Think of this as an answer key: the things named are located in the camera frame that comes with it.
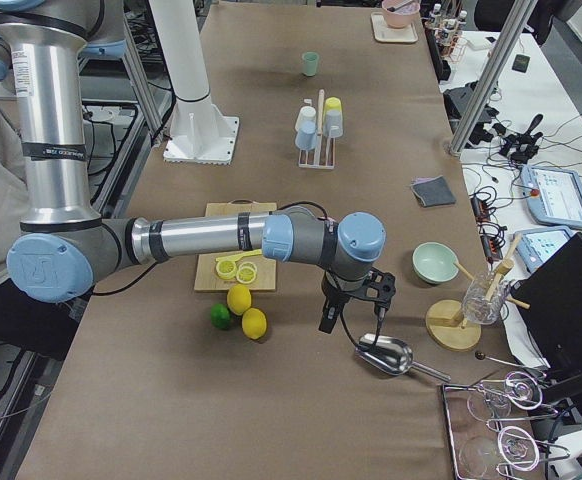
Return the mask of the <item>green plastic cup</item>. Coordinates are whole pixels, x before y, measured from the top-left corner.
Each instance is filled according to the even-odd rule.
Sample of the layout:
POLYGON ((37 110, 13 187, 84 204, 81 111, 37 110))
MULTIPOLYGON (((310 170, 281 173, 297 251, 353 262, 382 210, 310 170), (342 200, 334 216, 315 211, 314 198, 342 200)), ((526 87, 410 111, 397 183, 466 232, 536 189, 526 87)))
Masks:
POLYGON ((306 77, 313 77, 317 74, 320 56, 317 52, 306 51, 301 55, 302 74, 306 77))

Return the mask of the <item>white wooden cup holder rack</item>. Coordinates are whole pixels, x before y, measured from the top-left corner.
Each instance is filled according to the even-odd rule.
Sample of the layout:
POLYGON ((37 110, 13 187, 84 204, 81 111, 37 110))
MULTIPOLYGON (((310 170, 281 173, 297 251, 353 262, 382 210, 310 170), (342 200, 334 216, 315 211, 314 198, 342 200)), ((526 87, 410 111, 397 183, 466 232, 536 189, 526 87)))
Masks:
POLYGON ((316 133, 317 133, 317 145, 316 148, 310 151, 302 151, 298 149, 298 166, 300 168, 307 169, 322 169, 331 170, 334 166, 327 160, 327 153, 323 147, 327 144, 329 138, 323 134, 323 105, 326 100, 326 93, 324 89, 318 90, 317 101, 312 103, 311 100, 306 99, 305 105, 313 106, 316 109, 316 133))

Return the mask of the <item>blue plastic cup front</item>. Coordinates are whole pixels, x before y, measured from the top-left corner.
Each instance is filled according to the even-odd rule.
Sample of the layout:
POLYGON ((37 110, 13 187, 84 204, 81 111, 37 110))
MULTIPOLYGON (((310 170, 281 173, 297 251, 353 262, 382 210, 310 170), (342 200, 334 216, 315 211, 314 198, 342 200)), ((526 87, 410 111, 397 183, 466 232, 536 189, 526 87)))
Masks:
POLYGON ((316 148, 316 124, 313 121, 304 121, 300 125, 296 133, 295 145, 302 151, 310 151, 316 148))

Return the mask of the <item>white plastic cup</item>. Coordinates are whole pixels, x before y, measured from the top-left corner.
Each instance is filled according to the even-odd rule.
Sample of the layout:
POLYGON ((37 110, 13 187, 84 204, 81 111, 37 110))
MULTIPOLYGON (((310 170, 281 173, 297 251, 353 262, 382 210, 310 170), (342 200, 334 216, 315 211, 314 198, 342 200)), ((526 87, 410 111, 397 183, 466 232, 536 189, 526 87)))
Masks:
POLYGON ((316 119, 316 109, 310 105, 302 106, 295 121, 295 131, 298 132, 305 122, 314 123, 316 119))

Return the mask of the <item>yellow plastic cup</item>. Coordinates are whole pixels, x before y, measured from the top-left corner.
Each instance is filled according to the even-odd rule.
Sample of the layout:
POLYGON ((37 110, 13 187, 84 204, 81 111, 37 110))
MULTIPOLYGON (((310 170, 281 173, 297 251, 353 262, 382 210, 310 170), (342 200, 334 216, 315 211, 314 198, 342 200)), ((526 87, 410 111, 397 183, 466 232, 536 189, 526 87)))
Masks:
POLYGON ((342 103, 338 97, 328 97, 324 101, 323 105, 323 116, 326 116, 329 112, 337 112, 339 115, 342 114, 342 103))

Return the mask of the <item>metal scoop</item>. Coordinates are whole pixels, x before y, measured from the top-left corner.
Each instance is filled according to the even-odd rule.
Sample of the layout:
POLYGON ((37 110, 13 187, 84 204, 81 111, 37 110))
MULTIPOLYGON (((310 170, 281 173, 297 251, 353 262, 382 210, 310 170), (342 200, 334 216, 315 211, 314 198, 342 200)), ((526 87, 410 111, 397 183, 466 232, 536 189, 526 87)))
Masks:
POLYGON ((414 370, 445 383, 451 381, 448 374, 417 362, 411 347, 395 337, 366 333, 359 338, 355 352, 372 366, 392 376, 414 370))

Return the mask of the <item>green ceramic bowl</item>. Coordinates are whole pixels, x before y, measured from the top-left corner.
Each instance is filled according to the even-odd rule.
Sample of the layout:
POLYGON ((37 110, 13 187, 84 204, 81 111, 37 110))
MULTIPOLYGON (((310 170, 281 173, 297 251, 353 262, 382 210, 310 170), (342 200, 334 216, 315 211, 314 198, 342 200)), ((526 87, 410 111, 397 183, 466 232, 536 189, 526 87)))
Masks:
POLYGON ((439 242, 418 245, 412 254, 412 265, 416 275, 423 281, 439 285, 453 280, 459 273, 455 252, 439 242))

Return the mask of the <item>wooden mug tree stand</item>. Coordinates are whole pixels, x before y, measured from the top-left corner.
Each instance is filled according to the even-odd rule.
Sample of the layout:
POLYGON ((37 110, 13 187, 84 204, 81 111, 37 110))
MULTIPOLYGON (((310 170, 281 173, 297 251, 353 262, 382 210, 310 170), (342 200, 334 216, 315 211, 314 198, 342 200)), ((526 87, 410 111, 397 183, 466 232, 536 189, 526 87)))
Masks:
MULTIPOLYGON (((497 265, 491 286, 487 290, 486 299, 489 300, 495 288, 505 281, 505 276, 514 267, 513 253, 520 242, 520 237, 515 237, 511 242, 507 253, 497 265)), ((471 281, 475 276, 469 273, 458 261, 456 267, 471 281)), ((509 301, 523 309, 529 309, 530 305, 524 301, 514 299, 509 294, 505 301, 509 301)), ((468 321, 462 311, 462 301, 441 300, 433 304, 425 315, 426 328, 430 336, 442 347, 452 351, 468 351, 477 346, 481 336, 481 326, 468 321)))

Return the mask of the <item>yellow lemon lower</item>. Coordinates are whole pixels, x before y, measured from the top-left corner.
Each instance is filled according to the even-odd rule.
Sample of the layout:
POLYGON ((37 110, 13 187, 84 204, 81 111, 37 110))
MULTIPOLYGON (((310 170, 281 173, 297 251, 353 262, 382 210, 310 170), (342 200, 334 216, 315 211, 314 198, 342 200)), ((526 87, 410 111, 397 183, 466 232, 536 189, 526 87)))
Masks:
POLYGON ((262 310, 252 307, 242 315, 241 326, 247 338, 259 340, 267 333, 267 317, 262 310))

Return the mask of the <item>yellow lemon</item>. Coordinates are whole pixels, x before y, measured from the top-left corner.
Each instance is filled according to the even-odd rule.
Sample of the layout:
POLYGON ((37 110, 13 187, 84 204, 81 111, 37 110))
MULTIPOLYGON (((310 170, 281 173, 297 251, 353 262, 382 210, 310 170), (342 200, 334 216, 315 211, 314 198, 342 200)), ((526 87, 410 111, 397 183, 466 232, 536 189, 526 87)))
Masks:
POLYGON ((241 326, 247 338, 259 340, 267 333, 267 317, 262 310, 252 307, 242 315, 241 326))
POLYGON ((237 284, 228 290, 226 302, 234 315, 242 316, 252 306, 252 295, 247 286, 237 284))

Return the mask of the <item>lemon slice right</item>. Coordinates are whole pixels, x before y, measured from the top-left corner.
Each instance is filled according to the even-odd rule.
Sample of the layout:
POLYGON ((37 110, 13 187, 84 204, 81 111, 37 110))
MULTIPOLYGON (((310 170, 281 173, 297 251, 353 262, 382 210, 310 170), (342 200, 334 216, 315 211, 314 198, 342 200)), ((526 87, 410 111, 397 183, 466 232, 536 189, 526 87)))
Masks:
POLYGON ((250 285, 255 282, 257 275, 257 265, 253 262, 244 262, 238 265, 235 279, 238 283, 250 285))

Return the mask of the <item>lemon slice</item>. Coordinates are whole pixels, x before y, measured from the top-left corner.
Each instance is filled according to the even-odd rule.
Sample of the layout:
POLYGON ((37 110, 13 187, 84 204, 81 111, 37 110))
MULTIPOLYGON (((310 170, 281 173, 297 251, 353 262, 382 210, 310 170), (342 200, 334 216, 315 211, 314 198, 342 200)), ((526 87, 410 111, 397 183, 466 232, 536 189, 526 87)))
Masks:
POLYGON ((257 275, 257 265, 253 262, 244 262, 238 265, 235 279, 238 283, 250 285, 255 282, 257 275))
POLYGON ((215 265, 216 275, 226 281, 232 280, 237 270, 237 263, 234 260, 218 260, 215 265))

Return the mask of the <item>yellow lemon upper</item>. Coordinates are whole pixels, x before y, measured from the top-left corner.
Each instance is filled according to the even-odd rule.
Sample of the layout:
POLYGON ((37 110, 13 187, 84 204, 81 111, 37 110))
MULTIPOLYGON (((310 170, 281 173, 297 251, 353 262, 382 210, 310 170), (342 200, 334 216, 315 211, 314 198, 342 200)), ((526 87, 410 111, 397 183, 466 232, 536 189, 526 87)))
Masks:
POLYGON ((252 295, 247 286, 237 284, 228 290, 226 302, 234 315, 242 316, 252 306, 252 295))

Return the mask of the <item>clear glass mug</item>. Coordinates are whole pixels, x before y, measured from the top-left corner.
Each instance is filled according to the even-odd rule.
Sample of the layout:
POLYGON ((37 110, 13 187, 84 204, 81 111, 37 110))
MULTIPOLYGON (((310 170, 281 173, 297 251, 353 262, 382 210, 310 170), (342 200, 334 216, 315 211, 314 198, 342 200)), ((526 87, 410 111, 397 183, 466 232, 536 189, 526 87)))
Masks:
POLYGON ((500 319, 510 286, 507 281, 502 281, 487 300, 486 293, 493 279, 494 275, 491 272, 482 272, 471 281, 462 300, 462 311, 468 321, 480 325, 491 325, 500 319))

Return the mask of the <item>grey folded cloth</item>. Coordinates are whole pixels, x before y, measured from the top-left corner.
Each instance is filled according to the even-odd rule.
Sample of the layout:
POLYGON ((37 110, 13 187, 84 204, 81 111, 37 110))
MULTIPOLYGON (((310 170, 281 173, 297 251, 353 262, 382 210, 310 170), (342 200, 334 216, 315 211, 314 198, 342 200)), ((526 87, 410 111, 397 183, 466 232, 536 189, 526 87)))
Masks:
POLYGON ((418 203, 425 208, 456 203, 456 198, 443 176, 418 178, 410 188, 418 203))

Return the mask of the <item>green lime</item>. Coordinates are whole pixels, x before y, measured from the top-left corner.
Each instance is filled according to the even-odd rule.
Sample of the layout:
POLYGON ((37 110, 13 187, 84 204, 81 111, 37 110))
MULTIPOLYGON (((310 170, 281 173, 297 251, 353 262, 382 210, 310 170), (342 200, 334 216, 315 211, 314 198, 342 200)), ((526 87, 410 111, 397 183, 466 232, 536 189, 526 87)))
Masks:
POLYGON ((214 304, 210 310, 211 324, 219 330, 228 330, 232 326, 231 313, 222 303, 214 304))

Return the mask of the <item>lemon slice left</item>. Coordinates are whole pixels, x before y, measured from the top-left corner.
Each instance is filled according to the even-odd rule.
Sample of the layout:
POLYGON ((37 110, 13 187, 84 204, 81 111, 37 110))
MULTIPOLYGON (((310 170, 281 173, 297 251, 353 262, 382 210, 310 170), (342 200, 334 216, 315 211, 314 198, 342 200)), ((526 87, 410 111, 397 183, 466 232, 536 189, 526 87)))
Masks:
POLYGON ((218 260, 215 265, 216 275, 226 281, 232 280, 237 270, 237 263, 234 260, 218 260))

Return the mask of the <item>black power strip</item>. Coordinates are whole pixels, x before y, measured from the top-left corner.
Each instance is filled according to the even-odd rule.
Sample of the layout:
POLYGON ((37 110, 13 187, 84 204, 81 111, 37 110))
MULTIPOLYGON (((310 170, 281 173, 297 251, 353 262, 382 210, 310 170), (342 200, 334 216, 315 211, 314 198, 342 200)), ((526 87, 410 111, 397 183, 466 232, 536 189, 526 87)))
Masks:
POLYGON ((506 228, 492 218, 494 209, 487 200, 474 194, 470 197, 470 204, 485 259, 490 264, 501 260, 503 258, 502 248, 505 246, 506 228))

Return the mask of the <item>wooden cutting board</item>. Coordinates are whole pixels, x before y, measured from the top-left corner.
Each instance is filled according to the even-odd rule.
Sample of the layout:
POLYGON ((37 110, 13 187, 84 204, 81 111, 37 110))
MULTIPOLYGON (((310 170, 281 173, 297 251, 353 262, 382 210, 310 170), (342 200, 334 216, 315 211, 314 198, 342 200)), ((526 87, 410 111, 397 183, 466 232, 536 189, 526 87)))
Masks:
MULTIPOLYGON (((240 212, 268 212, 277 209, 275 202, 211 202, 206 205, 206 216, 222 216, 237 214, 240 212)), ((198 256, 194 290, 196 292, 226 292, 231 286, 237 284, 232 278, 225 280, 216 273, 216 259, 222 256, 242 254, 240 250, 225 251, 220 253, 200 254, 198 256)), ((274 260, 264 258, 262 255, 243 257, 236 262, 237 266, 245 262, 252 262, 257 267, 255 280, 247 284, 253 291, 275 291, 276 290, 276 268, 274 260)))

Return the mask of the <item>blue teach pendant near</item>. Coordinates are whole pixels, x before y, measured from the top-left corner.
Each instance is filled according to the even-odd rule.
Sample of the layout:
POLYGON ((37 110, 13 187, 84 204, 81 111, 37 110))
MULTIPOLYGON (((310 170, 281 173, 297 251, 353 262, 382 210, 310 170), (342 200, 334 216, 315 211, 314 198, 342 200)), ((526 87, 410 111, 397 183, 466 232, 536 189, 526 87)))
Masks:
POLYGON ((529 273, 534 273, 553 256, 574 232, 567 226, 549 226, 517 231, 520 237, 516 250, 529 273))

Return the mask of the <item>blue teach pendant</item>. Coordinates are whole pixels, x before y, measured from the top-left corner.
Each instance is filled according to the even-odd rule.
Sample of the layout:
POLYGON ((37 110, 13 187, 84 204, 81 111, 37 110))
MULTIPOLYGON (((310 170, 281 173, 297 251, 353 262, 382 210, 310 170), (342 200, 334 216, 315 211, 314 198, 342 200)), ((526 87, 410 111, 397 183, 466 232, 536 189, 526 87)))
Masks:
POLYGON ((520 237, 516 250, 529 273, 534 273, 553 256, 574 232, 567 226, 549 226, 517 231, 520 237))
POLYGON ((582 230, 582 183, 577 172, 524 165, 520 180, 537 223, 582 230))

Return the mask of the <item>metal wine glass rack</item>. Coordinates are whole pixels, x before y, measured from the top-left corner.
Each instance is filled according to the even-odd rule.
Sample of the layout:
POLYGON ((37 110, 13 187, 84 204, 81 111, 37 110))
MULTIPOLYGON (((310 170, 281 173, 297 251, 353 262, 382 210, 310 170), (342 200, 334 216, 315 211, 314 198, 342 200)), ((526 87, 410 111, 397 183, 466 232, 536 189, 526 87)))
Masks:
POLYGON ((534 437, 530 420, 558 416, 543 401, 537 380, 524 371, 471 385, 441 387, 451 466, 455 479, 526 479, 570 451, 534 437))

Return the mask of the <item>black computer monitor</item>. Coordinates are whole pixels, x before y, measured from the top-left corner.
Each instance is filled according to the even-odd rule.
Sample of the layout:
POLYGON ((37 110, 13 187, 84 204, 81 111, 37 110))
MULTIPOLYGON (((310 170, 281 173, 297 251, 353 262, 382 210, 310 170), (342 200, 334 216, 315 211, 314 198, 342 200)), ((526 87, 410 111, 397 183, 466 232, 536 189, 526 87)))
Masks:
POLYGON ((514 298, 529 304, 520 311, 550 366, 582 371, 582 234, 572 236, 530 277, 517 283, 514 298))

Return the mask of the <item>blue teach pendant far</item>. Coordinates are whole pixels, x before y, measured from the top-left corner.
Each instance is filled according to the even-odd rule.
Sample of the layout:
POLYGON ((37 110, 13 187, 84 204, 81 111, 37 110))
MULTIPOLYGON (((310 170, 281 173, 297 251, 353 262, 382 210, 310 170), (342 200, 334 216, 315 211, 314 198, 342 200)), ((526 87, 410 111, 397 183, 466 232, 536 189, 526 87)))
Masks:
POLYGON ((520 180, 537 223, 582 230, 582 183, 577 172, 524 165, 520 180))

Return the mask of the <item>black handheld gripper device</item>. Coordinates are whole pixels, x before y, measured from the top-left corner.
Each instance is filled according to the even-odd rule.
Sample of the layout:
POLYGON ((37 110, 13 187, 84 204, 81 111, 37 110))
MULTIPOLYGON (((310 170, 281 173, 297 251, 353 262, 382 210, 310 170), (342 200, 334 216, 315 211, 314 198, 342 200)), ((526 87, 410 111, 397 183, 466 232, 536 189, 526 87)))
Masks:
POLYGON ((532 131, 541 123, 543 118, 544 116, 541 113, 535 115, 529 127, 523 133, 513 132, 501 123, 495 123, 493 130, 502 139, 498 154, 514 164, 527 164, 538 153, 539 146, 537 142, 543 137, 543 133, 537 132, 533 134, 532 131))

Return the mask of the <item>cream plastic tray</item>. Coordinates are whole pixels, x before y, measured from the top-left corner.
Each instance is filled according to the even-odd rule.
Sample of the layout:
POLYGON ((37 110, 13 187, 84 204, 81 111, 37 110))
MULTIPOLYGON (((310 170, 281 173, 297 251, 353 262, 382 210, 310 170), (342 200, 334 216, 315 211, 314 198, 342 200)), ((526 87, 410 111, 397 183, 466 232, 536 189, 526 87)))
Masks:
POLYGON ((418 35, 413 23, 402 28, 390 27, 381 13, 374 12, 370 16, 374 39, 379 43, 413 44, 418 35))

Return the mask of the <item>small black box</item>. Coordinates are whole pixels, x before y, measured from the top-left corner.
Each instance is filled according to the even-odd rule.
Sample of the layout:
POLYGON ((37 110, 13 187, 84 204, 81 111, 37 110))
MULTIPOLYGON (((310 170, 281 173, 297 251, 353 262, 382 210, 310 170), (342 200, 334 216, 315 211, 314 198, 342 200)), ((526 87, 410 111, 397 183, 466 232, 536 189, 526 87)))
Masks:
POLYGON ((526 73, 530 63, 530 57, 525 54, 516 54, 512 63, 512 70, 526 73))

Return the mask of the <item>pink bowl with ice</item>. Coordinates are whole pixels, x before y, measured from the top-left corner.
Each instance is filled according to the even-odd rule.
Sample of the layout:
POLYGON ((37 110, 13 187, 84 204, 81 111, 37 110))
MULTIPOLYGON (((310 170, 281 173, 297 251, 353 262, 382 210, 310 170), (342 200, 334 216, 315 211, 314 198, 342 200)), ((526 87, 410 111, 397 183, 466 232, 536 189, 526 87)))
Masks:
POLYGON ((384 0, 381 9, 383 19, 390 28, 405 28, 420 17, 419 1, 384 0))

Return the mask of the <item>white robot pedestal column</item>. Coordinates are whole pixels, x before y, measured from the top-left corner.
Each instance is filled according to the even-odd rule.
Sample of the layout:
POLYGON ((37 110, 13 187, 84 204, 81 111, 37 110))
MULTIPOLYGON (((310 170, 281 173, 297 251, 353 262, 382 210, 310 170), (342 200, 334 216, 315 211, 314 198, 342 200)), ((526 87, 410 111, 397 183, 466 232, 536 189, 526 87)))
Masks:
POLYGON ((230 164, 239 119, 212 100, 194 3, 154 0, 150 9, 175 96, 164 159, 230 164))

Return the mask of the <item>aluminium frame post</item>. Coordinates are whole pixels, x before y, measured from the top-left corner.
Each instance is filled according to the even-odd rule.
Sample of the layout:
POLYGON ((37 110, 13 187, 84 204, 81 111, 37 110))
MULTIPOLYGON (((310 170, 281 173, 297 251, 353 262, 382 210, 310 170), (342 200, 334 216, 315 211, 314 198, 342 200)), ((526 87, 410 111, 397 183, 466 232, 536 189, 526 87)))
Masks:
POLYGON ((536 0, 516 0, 513 3, 498 40, 468 101, 467 109, 450 141, 448 150, 452 156, 460 157, 464 150, 495 83, 536 4, 536 0))

